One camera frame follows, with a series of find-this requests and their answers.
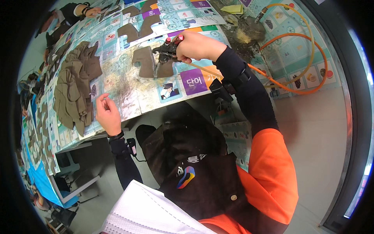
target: blue surgical mask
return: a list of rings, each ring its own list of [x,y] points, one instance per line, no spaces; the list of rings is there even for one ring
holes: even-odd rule
[[[48,27],[48,29],[47,29],[47,33],[48,33],[49,35],[51,35],[51,32],[54,31],[54,29],[55,29],[57,23],[58,23],[58,19],[53,19],[53,20],[52,20],[51,24],[49,25],[49,27]]]

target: yellow hose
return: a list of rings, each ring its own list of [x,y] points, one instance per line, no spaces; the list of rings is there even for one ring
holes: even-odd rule
[[[314,58],[314,37],[313,37],[313,33],[312,33],[312,30],[310,29],[310,26],[308,24],[308,21],[304,18],[304,16],[302,16],[297,10],[295,10],[294,8],[290,7],[289,5],[286,5],[286,4],[281,4],[281,3],[274,3],[274,4],[270,4],[268,5],[266,8],[270,8],[270,7],[273,7],[273,6],[283,6],[283,7],[286,7],[292,11],[294,11],[296,14],[298,14],[301,19],[304,21],[306,27],[308,28],[309,30],[309,34],[310,34],[310,38],[311,38],[311,42],[312,42],[312,55],[310,56],[310,60],[309,60],[309,63],[308,63],[308,66],[306,66],[306,68],[304,69],[304,71],[298,75],[297,77],[295,77],[294,79],[290,80],[290,81],[287,81],[285,83],[283,83],[284,85],[288,85],[288,84],[291,84],[292,82],[295,82],[297,81],[298,79],[300,79],[302,76],[305,75],[305,73],[308,71],[308,69],[310,68],[310,66],[312,65],[313,63],[313,58]],[[271,88],[272,86],[270,85],[265,85],[266,88]]]

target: hand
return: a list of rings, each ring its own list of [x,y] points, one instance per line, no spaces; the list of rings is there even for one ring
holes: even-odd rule
[[[96,120],[111,137],[121,133],[121,116],[116,104],[108,96],[101,94],[96,98]]]
[[[197,61],[206,58],[215,62],[226,49],[225,44],[200,33],[183,31],[180,34],[184,40],[177,47],[177,58],[182,62],[191,63],[191,58]]]
[[[86,11],[86,17],[87,18],[93,18],[95,16],[97,16],[97,14],[100,14],[101,13],[101,8],[99,7],[94,7],[92,9],[89,9]]]
[[[44,51],[44,54],[43,54],[43,60],[44,60],[44,63],[45,63],[46,66],[48,65],[48,63],[47,63],[48,55],[49,55],[49,49],[46,49]]]
[[[22,107],[22,115],[27,117],[27,110],[24,107]]]

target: hose fitting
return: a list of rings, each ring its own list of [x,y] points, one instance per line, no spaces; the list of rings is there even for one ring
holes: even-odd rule
[[[262,11],[258,14],[258,16],[256,17],[256,19],[255,19],[255,24],[257,24],[259,21],[260,21],[260,19],[264,16],[264,14],[266,13],[266,11],[267,11],[267,7],[264,7],[263,9],[262,9]]]

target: tile floor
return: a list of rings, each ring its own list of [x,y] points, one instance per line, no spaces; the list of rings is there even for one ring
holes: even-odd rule
[[[187,102],[207,119],[216,109],[212,95],[197,97]],[[153,125],[158,128],[162,124],[165,112],[166,108],[163,107],[122,123],[122,127],[130,128],[130,131],[125,133],[125,138],[135,138],[135,130],[141,124]],[[138,159],[144,160],[138,142],[137,149]],[[71,151],[71,155],[81,167],[72,177],[82,173],[81,177],[77,179],[76,185],[73,185],[73,189],[74,186],[79,186],[98,174],[101,177],[81,193],[82,196],[79,200],[84,201],[97,194],[99,194],[99,197],[81,204],[70,226],[75,234],[94,233],[102,226],[106,216],[123,192],[114,166],[113,156],[106,138],[93,140],[92,146]],[[151,188],[159,188],[147,163],[138,162],[134,158],[133,160],[139,168],[143,183]]]

